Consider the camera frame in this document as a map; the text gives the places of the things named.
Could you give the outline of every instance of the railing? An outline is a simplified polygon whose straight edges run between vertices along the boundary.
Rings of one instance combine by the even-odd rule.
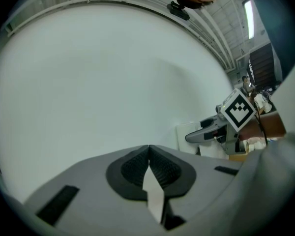
[[[173,16],[170,14],[168,9],[166,8],[167,4],[170,0],[67,0],[50,6],[46,9],[42,9],[41,11],[35,13],[34,15],[24,19],[20,24],[15,27],[11,26],[11,22],[15,19],[19,14],[21,14],[26,8],[33,5],[35,2],[40,0],[27,0],[24,2],[19,8],[17,8],[11,16],[4,22],[1,27],[1,30],[6,30],[8,32],[8,37],[15,34],[19,29],[24,27],[26,24],[30,23],[31,21],[42,17],[43,15],[56,11],[57,9],[67,7],[73,4],[85,4],[85,3],[96,3],[96,2],[114,2],[114,3],[123,3],[132,6],[139,6],[142,9],[147,9],[154,13],[157,13],[160,16],[163,16],[171,21],[179,24],[180,26],[184,27],[189,33],[191,33],[194,37],[196,37],[221,63],[225,70],[227,70],[226,61],[221,57],[221,50],[220,48],[216,48],[214,39],[210,38],[205,31],[203,31],[197,24],[194,18],[190,18],[188,25],[184,20]]]

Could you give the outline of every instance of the ceiling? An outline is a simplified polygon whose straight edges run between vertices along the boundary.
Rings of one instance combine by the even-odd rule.
[[[10,13],[13,15],[22,4],[28,0],[20,0]],[[34,0],[29,6],[13,16],[7,31],[17,28],[19,24],[35,14],[69,0]],[[166,4],[171,0],[137,0],[139,2],[169,13]],[[196,31],[201,36],[201,42],[214,54],[227,72],[235,69],[246,69],[248,64],[247,55],[256,47],[268,43],[269,39],[261,22],[258,11],[253,4],[255,35],[248,38],[248,26],[243,7],[245,0],[215,0],[213,4],[199,10],[186,9],[190,15],[188,22],[184,24]],[[246,56],[244,62],[237,59]]]

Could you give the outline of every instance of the white panel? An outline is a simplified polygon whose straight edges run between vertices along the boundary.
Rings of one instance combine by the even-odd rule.
[[[216,59],[143,10],[59,11],[0,56],[0,167],[23,202],[72,164],[142,144],[177,148],[175,126],[215,114],[232,91]]]
[[[286,132],[295,133],[295,66],[283,84],[274,93],[272,100],[282,119]]]

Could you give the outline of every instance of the person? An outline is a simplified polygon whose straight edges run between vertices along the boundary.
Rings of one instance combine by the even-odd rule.
[[[275,111],[275,108],[264,99],[261,93],[252,92],[248,99],[252,104],[255,102],[260,115]]]
[[[177,0],[187,8],[201,9],[213,0]],[[283,80],[295,65],[295,15],[286,0],[254,0],[261,21],[280,60]],[[281,137],[286,133],[277,112],[260,116],[268,137]],[[240,131],[240,138],[262,137],[259,125],[252,119]]]
[[[246,76],[243,76],[242,78],[243,84],[242,87],[244,88],[244,90],[246,91],[247,95],[249,95],[249,93],[253,90],[253,88],[251,88],[248,84],[248,79]]]

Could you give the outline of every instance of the ceiling light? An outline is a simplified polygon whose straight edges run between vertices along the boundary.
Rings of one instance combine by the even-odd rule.
[[[246,16],[247,16],[247,22],[248,22],[249,39],[251,39],[255,35],[254,15],[253,15],[253,12],[252,12],[252,4],[251,4],[251,1],[247,0],[244,3],[244,6],[245,6]]]

